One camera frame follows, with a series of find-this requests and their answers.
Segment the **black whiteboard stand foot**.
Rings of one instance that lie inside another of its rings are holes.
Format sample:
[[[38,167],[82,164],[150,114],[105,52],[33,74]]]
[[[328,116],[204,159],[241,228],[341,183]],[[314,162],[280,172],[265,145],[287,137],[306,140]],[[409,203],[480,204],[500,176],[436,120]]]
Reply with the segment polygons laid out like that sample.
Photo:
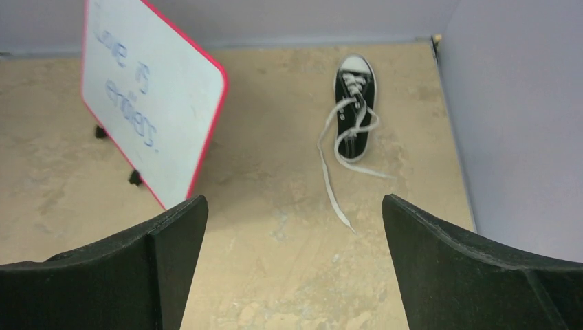
[[[141,174],[137,170],[133,169],[129,175],[128,182],[134,186],[141,186],[143,183]]]
[[[96,125],[94,129],[94,137],[96,139],[102,140],[108,138],[108,134],[103,127]]]

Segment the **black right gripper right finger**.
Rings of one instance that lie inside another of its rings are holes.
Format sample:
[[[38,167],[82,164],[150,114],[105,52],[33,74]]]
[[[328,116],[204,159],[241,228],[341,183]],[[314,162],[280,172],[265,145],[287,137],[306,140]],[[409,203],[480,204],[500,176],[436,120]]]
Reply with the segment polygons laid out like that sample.
[[[581,329],[582,264],[509,247],[391,194],[382,218],[411,329]]]

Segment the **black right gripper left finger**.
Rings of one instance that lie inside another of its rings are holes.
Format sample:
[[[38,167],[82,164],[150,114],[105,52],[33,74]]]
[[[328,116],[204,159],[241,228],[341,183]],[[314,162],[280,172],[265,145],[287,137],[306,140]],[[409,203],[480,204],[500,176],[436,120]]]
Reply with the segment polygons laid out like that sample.
[[[1,266],[2,329],[179,329],[208,202],[164,213],[43,262]]]

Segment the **black canvas sneaker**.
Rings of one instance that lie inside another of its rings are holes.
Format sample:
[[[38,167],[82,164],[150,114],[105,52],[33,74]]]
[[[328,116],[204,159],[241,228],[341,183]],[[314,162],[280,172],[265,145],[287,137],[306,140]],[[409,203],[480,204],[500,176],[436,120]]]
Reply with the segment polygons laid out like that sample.
[[[340,159],[354,163],[364,156],[376,101],[376,77],[365,57],[349,54],[340,61],[333,90],[341,105],[336,113]]]

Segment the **pink-framed whiteboard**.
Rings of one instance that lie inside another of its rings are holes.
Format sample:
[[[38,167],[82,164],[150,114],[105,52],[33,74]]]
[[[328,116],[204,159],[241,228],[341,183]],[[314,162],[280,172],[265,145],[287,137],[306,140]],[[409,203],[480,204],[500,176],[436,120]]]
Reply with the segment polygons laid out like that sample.
[[[163,208],[192,196],[228,92],[217,60],[148,1],[87,1],[80,90]]]

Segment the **white shoelace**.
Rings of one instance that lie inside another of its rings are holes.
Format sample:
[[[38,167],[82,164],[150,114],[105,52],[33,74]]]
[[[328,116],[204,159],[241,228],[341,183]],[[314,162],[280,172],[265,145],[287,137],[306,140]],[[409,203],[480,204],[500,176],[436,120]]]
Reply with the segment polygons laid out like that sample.
[[[355,107],[354,122],[353,125],[347,130],[337,134],[337,137],[334,140],[333,154],[338,163],[349,170],[364,173],[374,177],[380,177],[382,179],[394,179],[395,176],[366,167],[356,166],[354,163],[360,160],[362,158],[361,156],[358,156],[355,159],[349,159],[348,157],[341,155],[341,143],[344,143],[345,149],[349,150],[350,146],[356,145],[356,139],[358,138],[358,135],[371,133],[380,125],[380,117],[376,114],[376,112],[374,112],[373,108],[365,99],[365,88],[376,83],[374,75],[357,74],[354,71],[341,71],[337,77],[340,78],[340,81],[344,83],[344,86],[346,87],[346,96],[338,101],[335,107],[332,108],[331,112],[329,113],[324,124],[324,129],[322,130],[318,141],[316,142],[316,147],[320,154],[325,188],[329,196],[331,206],[341,222],[343,222],[343,224],[352,232],[355,232],[351,222],[342,211],[340,204],[336,199],[329,176],[329,169],[322,149],[322,141],[331,126],[332,119],[337,118],[338,115],[343,116],[345,107],[349,105],[353,105]]]

